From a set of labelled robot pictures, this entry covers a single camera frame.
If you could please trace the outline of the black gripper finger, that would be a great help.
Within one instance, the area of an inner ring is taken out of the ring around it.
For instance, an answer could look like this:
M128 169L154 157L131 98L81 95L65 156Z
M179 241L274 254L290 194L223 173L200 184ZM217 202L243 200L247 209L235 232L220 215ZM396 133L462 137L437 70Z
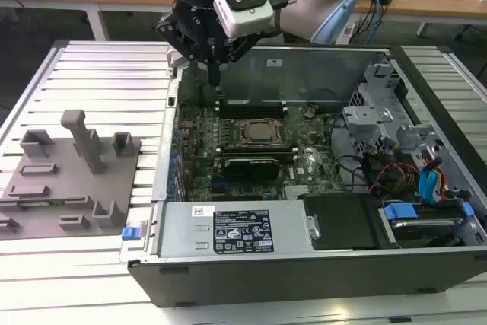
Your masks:
M204 25L198 13L183 16L173 11L160 19L156 30L179 54L191 62L202 64L208 84L214 86L215 64Z
M261 33L253 33L230 42L222 40L214 47L214 86L219 86L221 70L225 65L240 60L262 38Z

